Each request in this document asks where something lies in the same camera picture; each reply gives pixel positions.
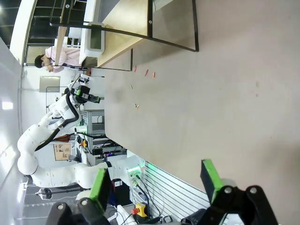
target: bolt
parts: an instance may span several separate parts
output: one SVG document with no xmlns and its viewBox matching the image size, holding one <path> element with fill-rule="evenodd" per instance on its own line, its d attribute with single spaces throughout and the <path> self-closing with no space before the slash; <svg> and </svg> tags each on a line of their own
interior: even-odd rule
<svg viewBox="0 0 300 225">
<path fill-rule="evenodd" d="M 252 194 L 255 194 L 255 193 L 257 192 L 257 189 L 256 189 L 255 187 L 252 187 L 252 188 L 250 189 L 250 192 L 251 192 Z"/>
<path fill-rule="evenodd" d="M 87 205 L 88 204 L 88 201 L 86 201 L 86 200 L 83 200 L 82 202 L 81 202 L 81 205 Z"/>
<path fill-rule="evenodd" d="M 231 193 L 231 191 L 232 191 L 231 187 L 227 187 L 227 188 L 225 188 L 225 190 L 224 190 L 224 192 L 225 192 L 226 194 Z"/>
</svg>

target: black metal frame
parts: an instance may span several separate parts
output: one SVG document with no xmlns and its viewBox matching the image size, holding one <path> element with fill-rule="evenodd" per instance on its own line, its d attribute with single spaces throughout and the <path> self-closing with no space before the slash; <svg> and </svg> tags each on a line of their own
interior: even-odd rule
<svg viewBox="0 0 300 225">
<path fill-rule="evenodd" d="M 55 27 L 75 27 L 75 28 L 86 28 L 86 29 L 91 29 L 91 30 L 103 30 L 103 31 L 107 31 L 107 32 L 114 32 L 114 33 L 119 33 L 119 34 L 124 34 L 124 35 L 130 35 L 133 37 L 138 37 L 138 38 L 143 38 L 146 40 L 150 40 L 150 41 L 155 41 L 155 42 L 159 42 L 162 44 L 166 44 L 166 45 L 171 45 L 177 48 L 181 48 L 184 50 L 188 50 L 191 52 L 198 52 L 199 51 L 199 32 L 198 32 L 198 20 L 197 20 L 197 9 L 196 9 L 196 0 L 191 0 L 192 1 L 192 7 L 193 7 L 193 22 L 194 22 L 194 34 L 195 34 L 195 49 L 193 48 L 188 48 L 186 46 L 183 45 L 178 45 L 169 41 L 164 41 L 158 38 L 154 38 L 153 37 L 153 0 L 148 0 L 148 25 L 147 25 L 147 35 L 141 35 L 141 34 L 136 34 L 136 33 L 132 33 L 132 32 L 128 32 L 128 31 L 123 31 L 123 30 L 116 30 L 116 29 L 111 29 L 111 28 L 106 28 L 106 27 L 101 27 L 100 25 L 78 25 L 75 23 L 69 23 L 68 19 L 70 16 L 70 12 L 73 2 L 74 0 L 65 0 L 65 5 L 70 5 L 70 7 L 66 8 L 65 10 L 68 11 L 68 15 L 62 16 L 62 23 L 52 23 L 52 15 L 53 15 L 53 11 L 51 13 L 51 17 L 50 17 L 50 25 L 51 26 L 55 26 Z M 113 70 L 122 70 L 122 71 L 132 71 L 133 68 L 133 49 L 131 49 L 131 62 L 130 62 L 130 70 L 123 70 L 123 69 L 113 69 L 113 68 L 102 68 L 102 69 L 113 69 Z"/>
</svg>

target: robotic arm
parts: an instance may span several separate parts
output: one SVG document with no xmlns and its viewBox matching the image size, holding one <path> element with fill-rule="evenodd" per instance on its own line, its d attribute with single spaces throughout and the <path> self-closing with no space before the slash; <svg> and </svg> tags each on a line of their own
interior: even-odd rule
<svg viewBox="0 0 300 225">
<path fill-rule="evenodd" d="M 24 175 L 30 175 L 33 182 L 41 188 L 64 187 L 72 183 L 78 183 L 83 188 L 91 188 L 99 168 L 108 168 L 112 179 L 120 178 L 130 185 L 127 169 L 140 165 L 140 159 L 136 156 L 92 167 L 82 163 L 59 168 L 42 168 L 38 165 L 34 152 L 49 144 L 54 138 L 64 135 L 82 120 L 79 105 L 87 101 L 99 103 L 99 97 L 89 94 L 90 89 L 87 87 L 89 80 L 90 77 L 81 75 L 75 82 L 69 84 L 69 91 L 49 106 L 49 113 L 38 124 L 29 127 L 18 140 L 17 146 L 21 153 L 18 168 Z M 58 121 L 49 125 L 54 119 Z"/>
</svg>

